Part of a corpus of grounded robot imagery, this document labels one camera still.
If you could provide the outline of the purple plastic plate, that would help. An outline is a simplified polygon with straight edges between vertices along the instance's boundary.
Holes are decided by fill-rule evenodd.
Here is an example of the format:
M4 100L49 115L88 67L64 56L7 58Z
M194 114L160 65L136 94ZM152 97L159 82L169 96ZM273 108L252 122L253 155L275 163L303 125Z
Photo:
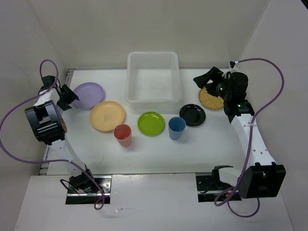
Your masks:
M78 100L73 101L73 105L79 109L91 109L105 98L103 87L94 82L80 84L73 92L78 97Z

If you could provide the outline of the orange plastic plate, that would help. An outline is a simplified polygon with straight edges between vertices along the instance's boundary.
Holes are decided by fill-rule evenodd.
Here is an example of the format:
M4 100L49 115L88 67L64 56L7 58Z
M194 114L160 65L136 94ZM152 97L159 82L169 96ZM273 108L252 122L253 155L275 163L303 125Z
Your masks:
M105 101L93 107L90 113L91 125L98 131L109 132L120 125L125 118L122 105L114 101Z

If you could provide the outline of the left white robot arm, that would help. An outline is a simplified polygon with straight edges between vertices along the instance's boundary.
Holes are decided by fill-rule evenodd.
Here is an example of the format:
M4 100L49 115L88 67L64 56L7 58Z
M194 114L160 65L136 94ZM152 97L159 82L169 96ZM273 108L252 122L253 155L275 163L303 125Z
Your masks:
M67 160L64 165L71 187L76 192L82 190L89 193L95 189L96 180L69 144L66 137L67 126L57 109L59 106L66 111L79 98L66 84L58 86L54 76L45 76L42 82L38 101L25 109L25 115L36 139L48 145L59 158Z

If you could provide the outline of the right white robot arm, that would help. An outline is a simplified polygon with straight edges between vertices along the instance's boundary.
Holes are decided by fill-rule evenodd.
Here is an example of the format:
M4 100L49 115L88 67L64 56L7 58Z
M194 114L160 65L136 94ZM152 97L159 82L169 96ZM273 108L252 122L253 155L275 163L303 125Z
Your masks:
M240 71L223 73L212 67L195 77L200 89L223 100L223 109L236 130L245 155L243 170L232 166L216 166L211 184L216 189L225 185L235 188L243 199L276 197L286 175L284 165L278 165L265 146L256 122L256 112L246 99L248 77Z

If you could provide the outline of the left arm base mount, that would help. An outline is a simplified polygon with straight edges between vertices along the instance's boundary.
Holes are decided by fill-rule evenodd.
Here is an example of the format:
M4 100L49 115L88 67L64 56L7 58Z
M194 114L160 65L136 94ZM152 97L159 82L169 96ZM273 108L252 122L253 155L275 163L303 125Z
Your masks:
M104 191L104 204L110 204L112 176L97 175L94 179ZM101 192L96 186L91 187L91 189L85 192L83 190L74 189L67 180L61 179L60 181L67 190L66 205L93 205L101 197Z

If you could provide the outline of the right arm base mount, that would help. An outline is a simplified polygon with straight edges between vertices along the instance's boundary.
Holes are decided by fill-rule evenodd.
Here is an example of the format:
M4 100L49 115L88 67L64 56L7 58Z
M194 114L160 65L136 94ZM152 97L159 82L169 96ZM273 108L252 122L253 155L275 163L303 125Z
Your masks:
M195 179L199 203L214 202L219 193L231 187L226 183L215 183L211 173L196 174Z

